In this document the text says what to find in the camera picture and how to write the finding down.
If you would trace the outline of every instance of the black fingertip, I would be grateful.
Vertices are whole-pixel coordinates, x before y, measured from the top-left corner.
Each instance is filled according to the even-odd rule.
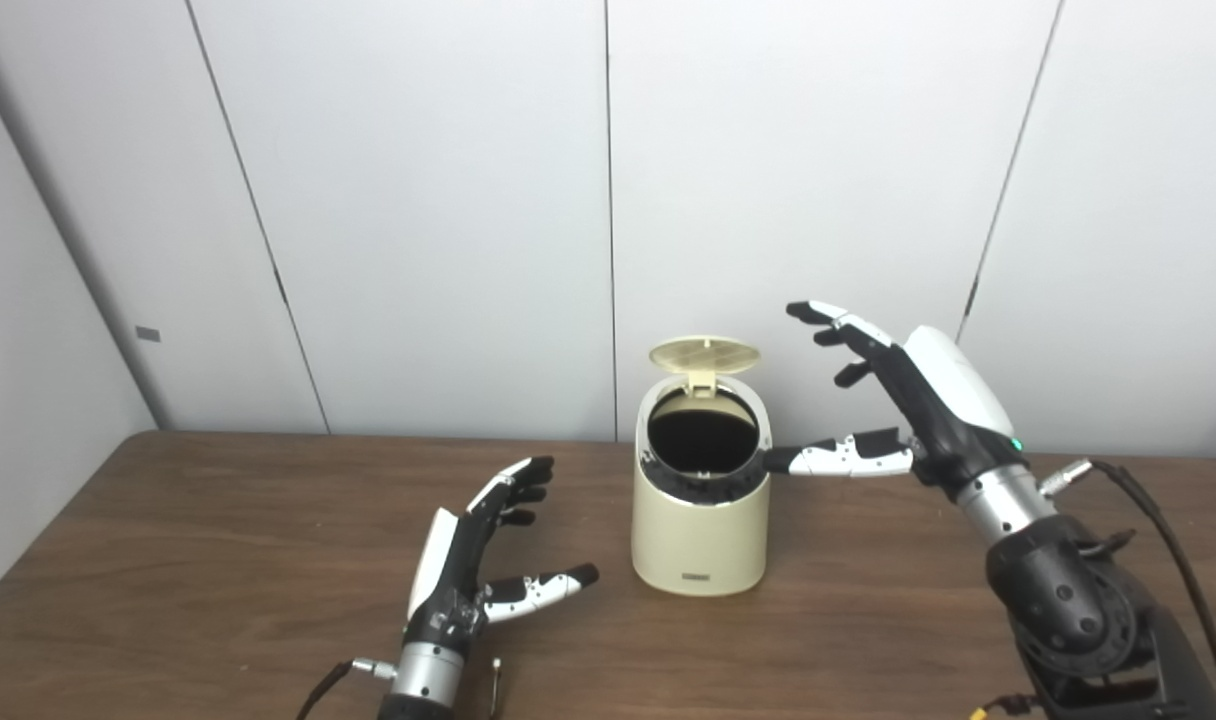
[[[795,461],[803,448],[772,448],[764,452],[764,469],[769,473],[790,473],[790,462]]]
[[[530,457],[529,465],[517,469],[511,477],[516,478],[516,483],[522,486],[544,486],[545,483],[554,479],[554,472],[551,469],[553,465],[554,457],[537,455]]]
[[[573,568],[564,574],[573,580],[581,583],[581,587],[586,587],[586,585],[593,585],[599,581],[599,568],[595,568],[593,562],[586,562],[584,566],[576,566],[576,568]]]
[[[826,328],[814,333],[814,342],[822,347],[844,345],[844,337],[835,328]]]
[[[524,488],[511,496],[511,502],[541,502],[545,500],[545,488]]]
[[[536,521],[536,512],[530,510],[511,510],[507,514],[502,514],[503,525],[518,525],[520,528],[527,528]]]
[[[850,388],[869,375],[869,364],[865,360],[850,362],[835,375],[835,384],[841,388]]]
[[[809,325],[827,325],[833,320],[833,317],[814,310],[814,306],[809,305],[807,300],[792,302],[790,305],[786,306],[786,314],[792,317],[799,317]]]

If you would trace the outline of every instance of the lid hinge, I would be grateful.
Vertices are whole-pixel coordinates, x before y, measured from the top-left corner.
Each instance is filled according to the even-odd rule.
[[[687,382],[687,395],[709,398],[716,395],[717,383],[714,370],[689,370],[689,382]]]

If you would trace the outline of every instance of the panel seam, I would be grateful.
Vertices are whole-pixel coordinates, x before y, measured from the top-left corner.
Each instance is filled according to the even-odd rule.
[[[297,339],[297,350],[302,353],[302,365],[306,366],[306,381],[310,381],[310,389],[315,395],[315,405],[319,407],[319,416],[323,420],[323,432],[333,434],[332,424],[328,423],[328,414],[323,410],[323,399],[319,395],[319,384],[315,382],[315,372],[310,366],[310,356],[306,355],[306,345],[302,342],[302,332],[297,328],[297,315],[292,311],[288,302],[288,291],[278,274],[278,264],[275,261],[275,251],[270,246],[270,236],[266,234],[266,224],[261,220],[261,208],[257,204],[257,193],[252,191],[252,180],[248,179],[248,168],[243,163],[243,152],[240,151],[240,142],[233,136],[233,124],[230,124],[230,113],[225,109],[225,99],[221,96],[221,86],[218,85],[216,73],[212,69],[212,58],[204,43],[204,33],[199,32],[199,19],[195,15],[195,5],[186,0],[186,12],[191,17],[191,27],[195,29],[195,40],[199,45],[199,54],[204,56],[204,68],[212,83],[212,94],[216,96],[218,108],[221,111],[221,122],[225,123],[225,133],[230,137],[230,147],[233,150],[233,158],[240,165],[240,176],[243,178],[243,187],[248,192],[248,202],[252,204],[252,215],[257,219],[257,231],[261,234],[261,244],[265,246],[266,255],[270,259],[270,269],[274,272],[275,283],[278,286],[278,294],[283,297],[285,310],[288,313],[288,324],[292,325],[293,337]]]
[[[1012,142],[1012,154],[1009,156],[1009,165],[1004,170],[1004,181],[1000,185],[1000,196],[995,201],[995,210],[991,214],[991,225],[989,225],[986,231],[986,242],[983,243],[983,253],[976,260],[976,272],[973,274],[973,287],[969,289],[968,300],[964,304],[964,316],[959,319],[959,328],[955,332],[955,343],[962,342],[964,338],[964,327],[968,325],[968,316],[973,311],[973,304],[976,300],[978,287],[983,283],[983,270],[986,269],[986,260],[989,258],[989,252],[991,252],[991,243],[995,240],[995,229],[998,225],[1000,214],[1004,210],[1004,201],[1007,199],[1007,191],[1009,191],[1009,184],[1012,182],[1012,168],[1017,167],[1017,159],[1021,151],[1021,141],[1025,137],[1025,128],[1030,122],[1030,109],[1034,108],[1034,100],[1038,95],[1038,84],[1043,80],[1043,69],[1048,64],[1048,51],[1052,50],[1053,38],[1057,35],[1057,27],[1062,22],[1062,9],[1066,5],[1066,0],[1057,0],[1057,10],[1052,15],[1052,23],[1048,26],[1048,36],[1043,41],[1043,55],[1038,56],[1038,68],[1034,72],[1034,83],[1030,85],[1030,96],[1025,101],[1025,111],[1021,114],[1021,124],[1017,131],[1017,140]]]
[[[608,306],[612,319],[612,437],[621,441],[621,398],[617,375],[617,224],[612,192],[612,45],[608,26],[608,1],[604,0],[604,116],[608,140]]]

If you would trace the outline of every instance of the silver metal cylinder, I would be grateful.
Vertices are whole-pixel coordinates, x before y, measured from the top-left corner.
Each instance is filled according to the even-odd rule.
[[[1038,493],[1037,480],[1020,465],[1006,465],[978,476],[955,502],[987,545],[1057,514],[1052,501]]]
[[[399,674],[390,692],[424,697],[452,707],[466,659],[434,643],[407,643],[399,657]]]

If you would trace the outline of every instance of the white wall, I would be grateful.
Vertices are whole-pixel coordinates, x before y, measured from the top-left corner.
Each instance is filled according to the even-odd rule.
[[[762,348],[778,441],[896,424],[786,316],[963,316],[1055,1],[610,0],[618,429],[691,333]]]
[[[321,432],[186,4],[0,2],[0,101],[165,427]]]
[[[1066,2],[963,347],[1032,450],[1216,456],[1216,1]]]
[[[0,122],[0,576],[119,441],[152,427]]]
[[[602,1],[195,10],[333,431],[612,438]]]

